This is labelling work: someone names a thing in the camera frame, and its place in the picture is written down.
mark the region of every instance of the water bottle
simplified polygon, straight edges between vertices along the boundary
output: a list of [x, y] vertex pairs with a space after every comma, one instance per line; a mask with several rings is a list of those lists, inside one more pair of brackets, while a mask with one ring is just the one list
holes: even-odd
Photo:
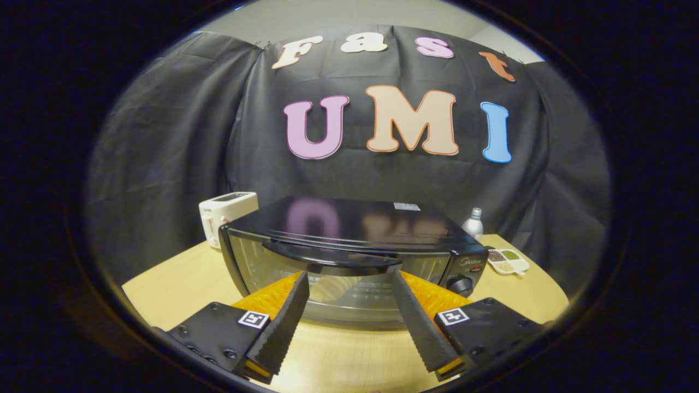
[[481, 210], [479, 208], [473, 208], [471, 211], [471, 218], [466, 220], [463, 224], [463, 230], [467, 234], [473, 236], [474, 239], [480, 241], [483, 235], [483, 223], [480, 221]]

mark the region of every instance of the letter m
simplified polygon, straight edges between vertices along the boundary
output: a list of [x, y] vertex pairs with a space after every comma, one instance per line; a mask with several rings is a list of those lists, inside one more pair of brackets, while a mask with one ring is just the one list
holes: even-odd
[[428, 127], [427, 140], [422, 148], [435, 155], [455, 155], [459, 145], [454, 142], [452, 105], [456, 97], [440, 90], [430, 90], [414, 110], [403, 93], [395, 86], [370, 86], [366, 94], [374, 98], [374, 137], [366, 147], [375, 152], [398, 149], [393, 137], [393, 124], [408, 150], [414, 150], [423, 131]]

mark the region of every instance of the black fabric backdrop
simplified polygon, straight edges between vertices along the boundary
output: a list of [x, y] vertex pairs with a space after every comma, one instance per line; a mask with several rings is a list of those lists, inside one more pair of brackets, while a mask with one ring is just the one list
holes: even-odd
[[[347, 36], [384, 35], [382, 52], [345, 53]], [[485, 233], [500, 234], [574, 296], [597, 268], [608, 225], [609, 172], [596, 124], [546, 63], [524, 66], [446, 34], [393, 26], [318, 31], [323, 41], [291, 66], [273, 70], [282, 45], [259, 49], [228, 36], [196, 33], [135, 79], [105, 123], [93, 158], [87, 219], [96, 256], [124, 283], [204, 240], [198, 202], [254, 191], [260, 206], [287, 195], [429, 203], [463, 223], [483, 209]], [[415, 39], [440, 38], [451, 59], [427, 57]], [[478, 52], [507, 63], [498, 76]], [[456, 97], [459, 153], [432, 155], [422, 135], [412, 152], [373, 152], [374, 103], [364, 90], [397, 86], [417, 108], [429, 90]], [[349, 97], [343, 141], [330, 157], [306, 160], [287, 146], [283, 108], [311, 101], [307, 133], [325, 135], [322, 98]], [[483, 158], [488, 123], [480, 103], [509, 111], [512, 161]]]

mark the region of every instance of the white toaster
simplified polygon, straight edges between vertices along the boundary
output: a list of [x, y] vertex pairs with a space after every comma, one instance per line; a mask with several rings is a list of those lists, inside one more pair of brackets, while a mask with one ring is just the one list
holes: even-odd
[[201, 224], [211, 247], [221, 248], [218, 229], [221, 225], [252, 213], [259, 207], [254, 192], [232, 192], [199, 204]]

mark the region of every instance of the oven top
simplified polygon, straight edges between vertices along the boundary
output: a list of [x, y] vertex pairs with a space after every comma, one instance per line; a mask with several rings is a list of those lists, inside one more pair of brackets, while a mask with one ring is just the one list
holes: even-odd
[[288, 196], [226, 226], [248, 236], [349, 250], [444, 252], [480, 245], [423, 204]]

